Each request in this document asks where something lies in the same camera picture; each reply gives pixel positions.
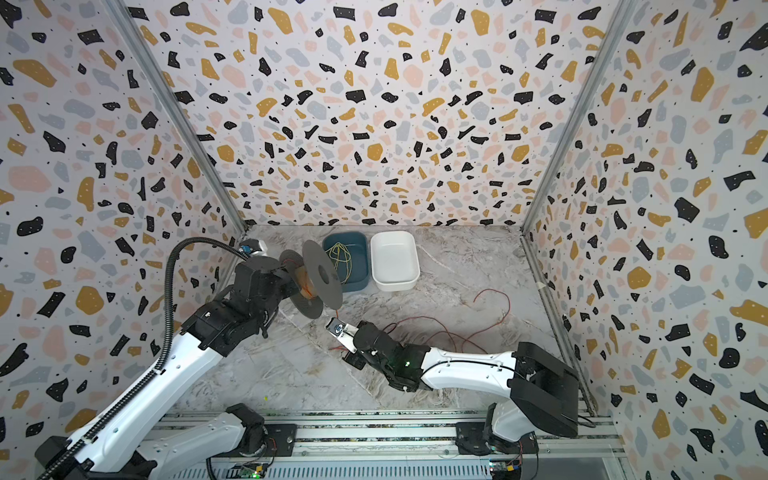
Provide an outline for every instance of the spool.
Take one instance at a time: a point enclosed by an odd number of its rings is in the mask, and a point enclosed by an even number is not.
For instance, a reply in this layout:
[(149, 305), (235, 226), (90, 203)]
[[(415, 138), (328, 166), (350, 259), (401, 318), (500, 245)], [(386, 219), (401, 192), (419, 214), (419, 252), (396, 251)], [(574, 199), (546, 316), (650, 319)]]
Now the spool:
[(343, 301), (341, 282), (330, 258), (317, 243), (304, 243), (303, 257), (293, 250), (280, 254), (280, 263), (296, 285), (299, 292), (290, 297), (299, 312), (310, 319), (323, 314), (323, 304), (335, 310)]

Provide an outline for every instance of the black cable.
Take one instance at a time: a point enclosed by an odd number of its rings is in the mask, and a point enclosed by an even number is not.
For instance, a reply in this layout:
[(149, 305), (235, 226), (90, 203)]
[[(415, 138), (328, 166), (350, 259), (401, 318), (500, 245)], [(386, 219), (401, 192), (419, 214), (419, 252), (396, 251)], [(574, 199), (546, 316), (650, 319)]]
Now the black cable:
[(181, 253), (183, 248), (185, 248), (187, 245), (191, 245), (192, 243), (208, 243), (210, 245), (214, 245), (215, 247), (226, 250), (227, 252), (234, 253), (243, 260), (247, 260), (249, 258), (245, 253), (240, 252), (236, 248), (230, 247), (226, 243), (206, 237), (185, 238), (179, 242), (173, 250), (170, 251), (170, 254), (168, 255), (168, 261), (165, 264), (165, 326), (163, 331), (163, 346), (160, 350), (160, 355), (157, 357), (157, 361), (154, 364), (154, 368), (146, 372), (144, 376), (138, 381), (138, 383), (128, 391), (128, 393), (121, 397), (112, 408), (101, 415), (99, 420), (96, 421), (94, 426), (92, 426), (82, 436), (81, 439), (76, 441), (68, 450), (64, 451), (64, 453), (62, 453), (61, 456), (56, 459), (56, 461), (51, 463), (51, 465), (45, 469), (45, 472), (40, 474), (38, 480), (48, 480), (51, 478), (54, 472), (56, 472), (64, 463), (69, 462), (69, 460), (74, 457), (77, 452), (80, 452), (80, 450), (85, 447), (86, 441), (90, 442), (96, 438), (96, 435), (114, 418), (114, 416), (117, 415), (128, 403), (130, 403), (131, 400), (145, 386), (147, 386), (147, 384), (157, 375), (158, 370), (162, 371), (163, 366), (165, 366), (165, 363), (168, 360), (170, 346), (174, 339), (174, 268), (176, 265), (176, 260), (179, 258), (179, 253)]
[(533, 443), (536, 446), (536, 473), (533, 474), (531, 477), (531, 480), (536, 478), (536, 475), (538, 475), (538, 442), (536, 441), (536, 434), (533, 434)]
[(210, 464), (210, 457), (205, 459), (205, 471), (208, 472), (209, 480), (216, 480), (216, 474), (214, 473), (214, 466)]

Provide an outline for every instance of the patterned wall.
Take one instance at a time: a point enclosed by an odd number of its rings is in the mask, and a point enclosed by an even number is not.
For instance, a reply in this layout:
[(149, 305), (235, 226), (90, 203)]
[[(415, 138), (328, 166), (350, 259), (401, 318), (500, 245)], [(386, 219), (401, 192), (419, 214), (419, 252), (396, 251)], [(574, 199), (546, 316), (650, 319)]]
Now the patterned wall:
[(127, 3), (249, 223), (488, 225), (524, 217), (616, 1)]
[(530, 234), (638, 478), (768, 478), (766, 22), (638, 2)]
[[(171, 248), (232, 227), (101, 4), (0, 15), (0, 477), (30, 478), (151, 364)], [(179, 317), (229, 259), (184, 252)]]

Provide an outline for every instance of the white bin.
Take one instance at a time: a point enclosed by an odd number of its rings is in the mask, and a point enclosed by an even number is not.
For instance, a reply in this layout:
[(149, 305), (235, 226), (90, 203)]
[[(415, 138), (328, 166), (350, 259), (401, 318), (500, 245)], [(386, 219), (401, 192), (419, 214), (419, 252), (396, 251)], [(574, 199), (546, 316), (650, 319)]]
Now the white bin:
[(371, 274), (383, 292), (410, 290), (421, 275), (416, 241), (408, 232), (381, 232), (371, 238)]

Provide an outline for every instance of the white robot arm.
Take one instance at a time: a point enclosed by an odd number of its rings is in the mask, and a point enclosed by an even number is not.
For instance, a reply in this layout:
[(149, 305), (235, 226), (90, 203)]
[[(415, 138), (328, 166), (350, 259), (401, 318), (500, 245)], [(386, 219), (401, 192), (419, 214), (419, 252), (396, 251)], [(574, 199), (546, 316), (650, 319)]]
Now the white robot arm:
[(514, 444), (536, 428), (564, 437), (578, 433), (576, 373), (532, 343), (479, 355), (401, 345), (366, 321), (352, 326), (334, 318), (326, 329), (349, 350), (348, 364), (371, 365), (395, 389), (460, 388), (504, 397), (490, 407), (486, 421), (485, 441), (495, 451), (516, 451)]

